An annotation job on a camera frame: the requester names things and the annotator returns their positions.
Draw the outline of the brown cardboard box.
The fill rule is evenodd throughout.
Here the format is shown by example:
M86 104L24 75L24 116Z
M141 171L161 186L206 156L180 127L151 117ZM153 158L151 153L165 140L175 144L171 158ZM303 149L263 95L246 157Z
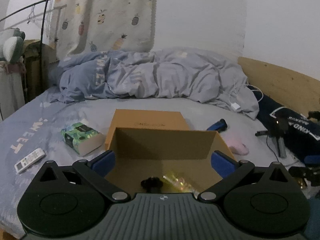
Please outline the brown cardboard box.
M130 195L142 192L141 181L176 174L202 192L221 180L211 155L234 155L216 131L116 128L108 147L116 164L106 179Z

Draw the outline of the pink soft object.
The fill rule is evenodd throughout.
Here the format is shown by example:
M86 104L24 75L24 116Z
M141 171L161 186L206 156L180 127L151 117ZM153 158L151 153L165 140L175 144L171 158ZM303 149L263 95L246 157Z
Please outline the pink soft object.
M225 142L233 154L237 154L237 155L249 154L249 149L245 144L242 143L240 139L228 138L228 139L225 139Z

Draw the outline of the green patterned tissue box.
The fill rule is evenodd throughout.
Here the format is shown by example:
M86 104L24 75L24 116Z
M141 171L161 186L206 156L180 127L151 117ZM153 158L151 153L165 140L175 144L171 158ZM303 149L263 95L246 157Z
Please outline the green patterned tissue box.
M81 122L63 128L61 135L64 142L81 157L99 148L105 141L103 134Z

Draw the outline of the blue black utility knife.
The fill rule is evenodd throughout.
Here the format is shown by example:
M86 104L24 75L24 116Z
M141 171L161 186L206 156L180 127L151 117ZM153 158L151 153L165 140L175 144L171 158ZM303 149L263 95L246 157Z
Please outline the blue black utility knife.
M207 128L208 131L217 131L223 132L228 128L225 119L220 119L218 122L212 124L210 127Z

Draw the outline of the yellow transparent wrapper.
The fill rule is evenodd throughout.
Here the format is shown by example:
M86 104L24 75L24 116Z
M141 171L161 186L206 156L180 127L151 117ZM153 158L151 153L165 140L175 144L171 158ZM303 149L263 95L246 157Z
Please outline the yellow transparent wrapper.
M169 183L180 193L192 193L196 198L200 194L199 190L191 185L189 180L176 173L167 173L163 175L163 180Z

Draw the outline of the white remote control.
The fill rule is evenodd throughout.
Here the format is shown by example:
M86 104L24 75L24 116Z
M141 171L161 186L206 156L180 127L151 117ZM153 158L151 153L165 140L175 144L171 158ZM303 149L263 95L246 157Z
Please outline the white remote control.
M20 174L24 170L34 165L37 161L41 160L46 156L45 152L41 148L35 149L29 153L26 157L22 158L15 164L15 170L17 174Z

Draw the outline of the black hair clip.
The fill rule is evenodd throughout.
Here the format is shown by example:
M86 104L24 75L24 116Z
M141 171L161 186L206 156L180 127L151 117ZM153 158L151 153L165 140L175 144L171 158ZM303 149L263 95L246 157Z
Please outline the black hair clip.
M163 187L163 181L158 177L149 177L148 179L141 181L140 185L146 193L159 194Z

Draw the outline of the small black tripod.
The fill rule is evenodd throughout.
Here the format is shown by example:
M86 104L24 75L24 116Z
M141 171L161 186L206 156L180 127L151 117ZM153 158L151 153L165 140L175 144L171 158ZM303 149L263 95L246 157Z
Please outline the small black tripod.
M274 138L276 140L276 149L278 153L276 158L280 157L281 159L285 159L287 158L287 155L284 137L288 128L289 122L287 119L270 114L270 120L267 122L267 130L257 131L255 136L267 136Z

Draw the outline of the blue sweet print bedsheet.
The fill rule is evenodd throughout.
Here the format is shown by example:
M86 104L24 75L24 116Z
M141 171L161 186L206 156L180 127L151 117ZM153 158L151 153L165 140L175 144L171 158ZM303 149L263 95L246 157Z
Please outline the blue sweet print bedsheet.
M180 112L189 131L208 131L219 118L244 120L188 99L100 99L52 102L48 90L1 123L1 229L18 239L303 239L308 201L278 162L252 174L216 202L180 193L163 178L161 193L113 203L74 169L81 157L61 130L81 122L105 136L116 109ZM15 164L35 149L46 156L20 174Z

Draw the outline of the black printed clothing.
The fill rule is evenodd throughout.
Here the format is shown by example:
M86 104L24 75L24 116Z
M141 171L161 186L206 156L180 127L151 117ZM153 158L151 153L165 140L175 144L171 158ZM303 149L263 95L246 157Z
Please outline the black printed clothing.
M286 148L305 165L319 164L319 124L258 91L253 93L259 100L257 119L267 130L279 132Z

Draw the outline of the wooden headboard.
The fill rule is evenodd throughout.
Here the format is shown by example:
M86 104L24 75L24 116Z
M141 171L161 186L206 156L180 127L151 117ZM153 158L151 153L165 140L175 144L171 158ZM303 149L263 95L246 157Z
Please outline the wooden headboard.
M239 57L238 64L251 85L276 102L308 116L319 111L319 80L281 66Z

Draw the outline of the blue grey crumpled duvet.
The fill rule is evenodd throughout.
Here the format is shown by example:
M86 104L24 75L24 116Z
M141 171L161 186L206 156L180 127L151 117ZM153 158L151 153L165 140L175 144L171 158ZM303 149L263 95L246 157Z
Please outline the blue grey crumpled duvet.
M61 60L49 75L63 103L86 99L186 98L232 110L229 91L247 81L242 67L208 50L167 48L152 52L96 51Z

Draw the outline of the green white plush toy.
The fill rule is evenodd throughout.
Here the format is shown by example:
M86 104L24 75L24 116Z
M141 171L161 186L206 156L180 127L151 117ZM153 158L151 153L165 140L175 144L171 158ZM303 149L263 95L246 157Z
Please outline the green white plush toy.
M22 56L25 33L19 28L9 28L1 31L1 61L15 64Z

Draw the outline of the pineapple pattern curtain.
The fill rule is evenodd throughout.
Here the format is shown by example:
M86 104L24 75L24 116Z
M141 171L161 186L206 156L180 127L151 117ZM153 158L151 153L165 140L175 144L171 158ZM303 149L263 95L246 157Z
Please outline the pineapple pattern curtain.
M58 59L95 51L153 48L156 0L55 0L49 45Z

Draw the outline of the black metal clothes rack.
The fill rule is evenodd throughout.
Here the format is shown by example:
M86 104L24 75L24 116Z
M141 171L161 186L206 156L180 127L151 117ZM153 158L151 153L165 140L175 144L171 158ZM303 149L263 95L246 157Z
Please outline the black metal clothes rack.
M1 18L2 30L20 29L25 32L22 57L26 73L22 74L22 88L25 102L29 102L49 87L48 72L50 57L54 50L46 43L49 40L50 15L53 0L40 0ZM12 17L29 11L25 19L5 25Z

